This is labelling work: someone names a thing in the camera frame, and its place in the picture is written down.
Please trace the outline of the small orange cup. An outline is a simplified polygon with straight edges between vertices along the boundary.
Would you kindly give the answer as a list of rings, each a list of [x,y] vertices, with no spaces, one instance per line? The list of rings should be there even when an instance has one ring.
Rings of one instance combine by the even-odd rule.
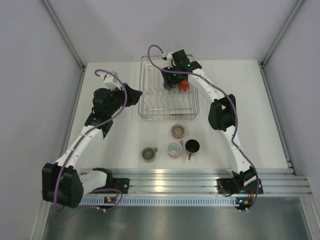
[[[189,82],[185,79],[183,80],[182,82],[180,82],[178,84],[178,89],[181,91],[181,92],[187,92],[189,89],[190,89],[190,84]]]

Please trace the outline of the pink cup white interior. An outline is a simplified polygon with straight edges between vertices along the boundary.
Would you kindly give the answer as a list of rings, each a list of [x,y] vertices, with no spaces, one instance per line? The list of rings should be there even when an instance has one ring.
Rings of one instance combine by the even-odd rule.
[[[176,158],[178,157],[183,150],[183,140],[180,141],[173,141],[168,144],[167,146],[167,153],[170,157]]]

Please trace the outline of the dark blue cup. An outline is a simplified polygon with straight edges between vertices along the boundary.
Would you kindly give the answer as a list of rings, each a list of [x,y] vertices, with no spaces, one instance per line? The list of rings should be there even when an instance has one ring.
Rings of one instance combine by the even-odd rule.
[[[177,85],[170,85],[170,84],[167,84],[166,82],[163,83],[163,88],[167,91],[171,91],[172,89],[176,88]]]

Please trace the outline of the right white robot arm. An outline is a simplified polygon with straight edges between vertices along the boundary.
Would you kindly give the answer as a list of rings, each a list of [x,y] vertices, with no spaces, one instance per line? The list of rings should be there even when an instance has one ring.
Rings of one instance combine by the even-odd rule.
[[[164,80],[164,87],[172,89],[184,80],[195,87],[210,104],[208,122],[210,127],[222,135],[229,143],[232,152],[230,160],[232,178],[227,181],[223,189],[228,194],[245,193],[256,187],[259,192],[260,179],[253,163],[244,153],[238,137],[239,117],[236,98],[215,86],[205,74],[203,67],[197,61],[191,61],[185,51],[161,53],[166,61],[166,67],[160,71]]]

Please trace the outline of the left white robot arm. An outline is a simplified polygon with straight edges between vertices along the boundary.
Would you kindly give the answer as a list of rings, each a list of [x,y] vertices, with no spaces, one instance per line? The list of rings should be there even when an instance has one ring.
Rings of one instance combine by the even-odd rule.
[[[74,143],[54,163],[46,163],[42,168],[44,201],[76,208],[84,195],[97,189],[109,193],[114,188],[110,170],[96,167],[83,175],[80,171],[110,131],[114,118],[125,107],[136,105],[142,94],[126,83],[114,89],[99,88],[94,91],[91,113]]]

